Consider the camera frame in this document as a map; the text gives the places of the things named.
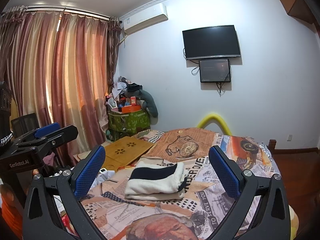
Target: white wall-mounted air conditioner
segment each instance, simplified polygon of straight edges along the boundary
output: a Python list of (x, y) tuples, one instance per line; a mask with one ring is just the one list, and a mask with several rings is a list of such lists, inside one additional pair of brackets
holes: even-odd
[(158, 3), (125, 19), (124, 31), (127, 34), (135, 33), (167, 19), (167, 8), (164, 4)]

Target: wooden floor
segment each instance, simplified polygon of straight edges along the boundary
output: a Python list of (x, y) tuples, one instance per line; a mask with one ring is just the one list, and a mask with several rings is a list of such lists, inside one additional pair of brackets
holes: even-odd
[(299, 231), (315, 210), (316, 193), (320, 191), (320, 155), (301, 153), (273, 155), (281, 172), (289, 205), (299, 218)]

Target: metal bolt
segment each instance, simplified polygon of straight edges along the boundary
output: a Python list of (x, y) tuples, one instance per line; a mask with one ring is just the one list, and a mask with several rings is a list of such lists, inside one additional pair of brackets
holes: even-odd
[(250, 177), (252, 175), (252, 172), (249, 170), (244, 170), (243, 174), (247, 177)]
[(281, 180), (281, 176), (279, 174), (277, 174), (277, 173), (274, 174), (274, 177), (275, 177), (276, 180)]
[(71, 174), (71, 170), (65, 170), (62, 175), (63, 176), (69, 176)]
[(41, 175), (38, 173), (36, 175), (33, 176), (33, 179), (40, 179)]

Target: blue textured pad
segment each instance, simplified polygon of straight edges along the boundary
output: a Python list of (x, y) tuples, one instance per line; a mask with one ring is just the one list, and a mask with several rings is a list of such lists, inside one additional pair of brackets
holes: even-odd
[(228, 196), (237, 200), (240, 196), (239, 181), (214, 147), (209, 150), (209, 161)]
[(77, 200), (87, 195), (94, 179), (104, 163), (105, 158), (106, 152), (104, 148), (100, 146), (76, 180), (75, 196)]
[(57, 122), (54, 122), (45, 127), (39, 128), (35, 133), (35, 138), (40, 139), (41, 137), (44, 137), (49, 133), (55, 132), (59, 129), (60, 129), (60, 125)]

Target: newspaper print fabric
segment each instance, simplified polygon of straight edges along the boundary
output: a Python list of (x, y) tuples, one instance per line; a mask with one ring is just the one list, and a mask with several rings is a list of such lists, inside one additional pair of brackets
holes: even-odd
[[(268, 149), (259, 147), (252, 138), (219, 133), (213, 137), (212, 146), (220, 146), (241, 169), (250, 169), (255, 175), (263, 177), (279, 172), (275, 162), (267, 156)], [(144, 155), (140, 160), (160, 166), (173, 164), (157, 156)], [(124, 189), (133, 170), (126, 168), (91, 189), (81, 203), (107, 239), (205, 240), (228, 213), (234, 199), (226, 194), (208, 156), (183, 162), (188, 170), (188, 184), (182, 200), (126, 200)], [(259, 198), (255, 197), (237, 235), (248, 228)]]

